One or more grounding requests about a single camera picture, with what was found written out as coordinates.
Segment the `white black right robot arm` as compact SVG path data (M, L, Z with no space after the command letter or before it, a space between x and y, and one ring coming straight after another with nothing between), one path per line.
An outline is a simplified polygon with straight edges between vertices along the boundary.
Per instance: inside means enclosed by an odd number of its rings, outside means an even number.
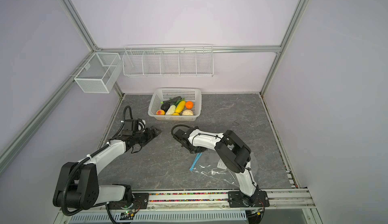
M265 206L251 169L251 149L231 130L225 133L204 132L199 127L179 124L171 129L172 137L190 153L197 154L214 150L226 168L235 173L239 184L239 195L243 203L254 207Z

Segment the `clear zip top bag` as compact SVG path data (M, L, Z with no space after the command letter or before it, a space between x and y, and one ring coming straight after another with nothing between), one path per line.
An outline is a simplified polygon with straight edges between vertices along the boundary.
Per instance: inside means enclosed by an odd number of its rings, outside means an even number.
M190 171L225 183L239 186L236 173L229 170L215 151L198 153Z

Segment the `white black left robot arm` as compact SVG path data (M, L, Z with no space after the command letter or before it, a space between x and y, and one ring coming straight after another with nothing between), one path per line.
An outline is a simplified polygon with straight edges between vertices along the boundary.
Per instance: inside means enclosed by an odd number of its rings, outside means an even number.
M135 145L144 148L161 134L161 130L147 127L143 119L135 119L128 105L124 108L119 130L96 152L80 161L68 162L60 170L53 196L53 205L66 216L111 202L134 206L135 197L130 185L100 185L99 173L113 160L127 151L136 153Z

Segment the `yellow red toy peach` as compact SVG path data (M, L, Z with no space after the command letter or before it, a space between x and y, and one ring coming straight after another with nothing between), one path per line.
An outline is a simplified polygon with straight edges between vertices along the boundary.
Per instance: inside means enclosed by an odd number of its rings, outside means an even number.
M165 115L165 111L162 110L162 109L160 109L160 110L158 110L158 111L156 112L156 115L163 116L163 115Z

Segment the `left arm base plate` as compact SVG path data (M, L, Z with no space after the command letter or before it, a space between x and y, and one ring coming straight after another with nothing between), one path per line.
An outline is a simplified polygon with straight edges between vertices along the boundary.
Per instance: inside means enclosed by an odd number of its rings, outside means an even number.
M129 209L146 209L149 202L149 193L139 192L132 193L132 196L127 200L110 202L108 207L110 210L129 210Z

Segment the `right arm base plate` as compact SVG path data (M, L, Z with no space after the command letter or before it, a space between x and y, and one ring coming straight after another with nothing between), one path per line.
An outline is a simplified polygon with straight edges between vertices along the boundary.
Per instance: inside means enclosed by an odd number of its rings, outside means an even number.
M269 207L267 192L256 190L252 196L243 194L241 191L229 191L228 202L230 207Z

